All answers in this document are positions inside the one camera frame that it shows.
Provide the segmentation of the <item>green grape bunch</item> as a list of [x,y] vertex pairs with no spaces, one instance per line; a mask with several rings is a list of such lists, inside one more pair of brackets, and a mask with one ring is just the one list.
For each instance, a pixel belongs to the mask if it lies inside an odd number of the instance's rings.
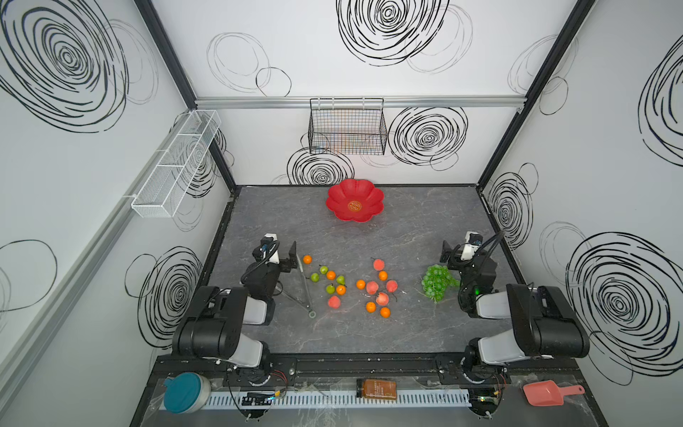
[[433,302],[441,302],[450,288],[458,288],[460,281],[446,266],[430,266],[422,278],[423,293]]

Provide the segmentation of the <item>red peach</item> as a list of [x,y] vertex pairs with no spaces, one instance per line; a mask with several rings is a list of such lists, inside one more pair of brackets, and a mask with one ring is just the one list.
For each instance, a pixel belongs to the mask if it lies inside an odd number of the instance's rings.
[[333,295],[328,299],[327,304],[330,308],[337,310],[341,307],[341,299],[338,296]]

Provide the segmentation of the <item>red flower-shaped bowl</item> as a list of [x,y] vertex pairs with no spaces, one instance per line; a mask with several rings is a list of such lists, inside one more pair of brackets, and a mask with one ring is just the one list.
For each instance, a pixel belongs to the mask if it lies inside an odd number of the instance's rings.
[[347,179],[331,187],[325,205],[341,221],[369,222],[384,210],[384,193],[371,181]]

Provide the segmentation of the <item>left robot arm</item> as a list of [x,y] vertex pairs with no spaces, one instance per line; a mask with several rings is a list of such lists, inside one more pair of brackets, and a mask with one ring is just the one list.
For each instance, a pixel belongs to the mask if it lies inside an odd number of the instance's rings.
[[202,286],[195,292],[174,332],[172,354],[226,361],[237,368],[267,368],[268,345],[246,336],[242,328],[270,325],[280,274],[300,268],[297,245],[291,245],[286,258],[279,256],[279,246],[274,234],[265,235],[236,286]]

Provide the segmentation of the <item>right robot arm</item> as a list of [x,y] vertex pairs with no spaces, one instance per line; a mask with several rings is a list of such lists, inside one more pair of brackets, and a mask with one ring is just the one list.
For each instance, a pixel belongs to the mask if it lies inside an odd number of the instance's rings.
[[500,244],[496,235],[483,240],[467,236],[462,245],[444,242],[439,261],[460,275],[457,301],[471,318],[510,320],[512,327],[494,336],[472,339],[459,362],[464,378],[483,384],[506,366],[530,359],[582,359],[590,339],[567,298],[556,286],[532,288],[508,284],[494,288],[497,263],[491,258]]

